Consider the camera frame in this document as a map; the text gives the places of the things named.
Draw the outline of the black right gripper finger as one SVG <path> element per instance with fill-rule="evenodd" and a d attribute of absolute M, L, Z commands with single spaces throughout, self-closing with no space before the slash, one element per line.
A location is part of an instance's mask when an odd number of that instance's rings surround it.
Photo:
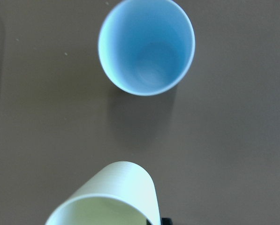
<path fill-rule="evenodd" d="M 168 218 L 168 217 L 162 217 L 161 224 L 162 225 L 172 225 L 172 219 Z"/>

